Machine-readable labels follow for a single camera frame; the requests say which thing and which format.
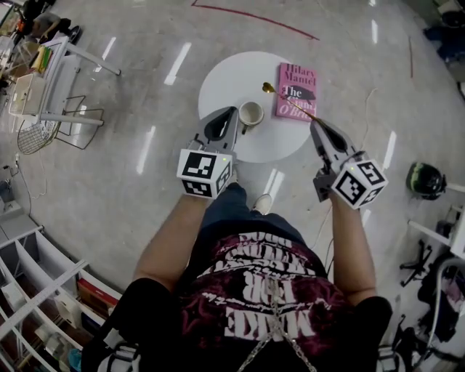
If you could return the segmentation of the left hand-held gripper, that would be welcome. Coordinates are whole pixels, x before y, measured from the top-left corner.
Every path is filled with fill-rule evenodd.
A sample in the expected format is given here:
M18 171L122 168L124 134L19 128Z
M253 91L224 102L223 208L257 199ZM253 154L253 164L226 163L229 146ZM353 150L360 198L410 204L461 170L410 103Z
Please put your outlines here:
M230 106L223 113L210 113L179 155L177 178L185 194L215 199L232 176L239 111Z

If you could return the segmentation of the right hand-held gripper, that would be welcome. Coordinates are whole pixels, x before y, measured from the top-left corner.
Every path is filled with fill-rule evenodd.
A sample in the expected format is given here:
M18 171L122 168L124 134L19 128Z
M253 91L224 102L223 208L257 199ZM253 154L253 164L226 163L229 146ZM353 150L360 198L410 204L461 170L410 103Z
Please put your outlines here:
M310 132L323 161L313 179L321 202L334 193L352 209L360 209L372 203L388 185L377 162L369 159L365 151L357 150L345 133L324 121L312 121Z

